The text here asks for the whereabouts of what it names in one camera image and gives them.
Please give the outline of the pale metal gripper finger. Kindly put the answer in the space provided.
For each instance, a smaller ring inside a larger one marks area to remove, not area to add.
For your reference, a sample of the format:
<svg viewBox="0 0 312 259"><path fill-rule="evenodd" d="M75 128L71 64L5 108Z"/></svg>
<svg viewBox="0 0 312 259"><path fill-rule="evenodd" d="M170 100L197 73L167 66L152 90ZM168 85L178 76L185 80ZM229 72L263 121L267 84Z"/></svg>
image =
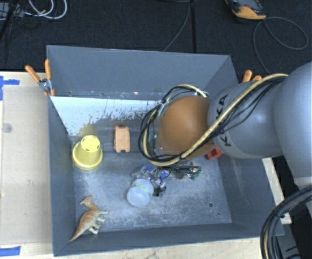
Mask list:
<svg viewBox="0 0 312 259"><path fill-rule="evenodd" d="M153 178L150 180L154 188L154 196L160 196L167 189L167 183L165 179Z"/></svg>
<svg viewBox="0 0 312 259"><path fill-rule="evenodd" d="M132 171L133 178L159 178L163 169L154 165L142 165Z"/></svg>

